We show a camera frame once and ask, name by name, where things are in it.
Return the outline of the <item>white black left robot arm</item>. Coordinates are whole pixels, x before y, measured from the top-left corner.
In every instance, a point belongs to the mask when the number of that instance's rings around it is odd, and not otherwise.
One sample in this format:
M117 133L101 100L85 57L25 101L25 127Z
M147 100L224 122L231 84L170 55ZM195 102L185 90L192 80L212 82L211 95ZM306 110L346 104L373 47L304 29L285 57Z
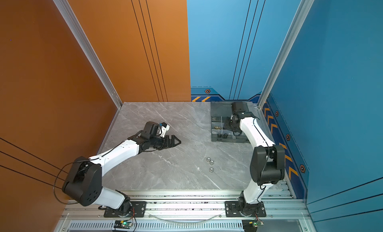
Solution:
M80 205L99 205L119 217L127 217L133 211L128 195L104 187L103 176L122 162L143 152L155 152L174 148L181 144L175 135L168 135L166 123L149 121L143 130L128 137L117 146L89 158L79 157L70 164L71 168L61 187L62 192Z

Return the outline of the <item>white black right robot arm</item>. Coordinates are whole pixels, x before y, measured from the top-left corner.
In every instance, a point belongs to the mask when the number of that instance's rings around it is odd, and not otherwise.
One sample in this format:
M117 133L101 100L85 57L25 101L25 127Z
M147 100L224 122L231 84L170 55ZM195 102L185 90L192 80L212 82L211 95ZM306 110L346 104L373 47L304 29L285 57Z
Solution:
M259 118L248 109L246 102L233 102L231 109L230 130L245 134L253 147L251 181L241 192L237 207L242 216L252 217L264 209L261 199L267 190L285 177L285 149L266 135L258 123Z

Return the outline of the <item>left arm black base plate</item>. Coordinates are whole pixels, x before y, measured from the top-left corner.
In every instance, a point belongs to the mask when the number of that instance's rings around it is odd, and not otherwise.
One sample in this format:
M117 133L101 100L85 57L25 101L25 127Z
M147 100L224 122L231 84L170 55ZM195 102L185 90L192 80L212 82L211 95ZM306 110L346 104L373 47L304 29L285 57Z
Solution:
M105 218L143 218L145 215L147 202L133 201L123 203L119 209L107 207L104 212Z

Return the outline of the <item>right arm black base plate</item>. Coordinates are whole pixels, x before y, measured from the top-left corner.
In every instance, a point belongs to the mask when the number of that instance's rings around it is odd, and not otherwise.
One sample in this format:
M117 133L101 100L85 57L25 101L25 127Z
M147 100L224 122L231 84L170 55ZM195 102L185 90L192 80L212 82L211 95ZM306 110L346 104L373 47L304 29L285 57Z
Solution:
M226 217L251 217L264 218L267 216L263 202L257 204L248 204L239 201L225 201Z

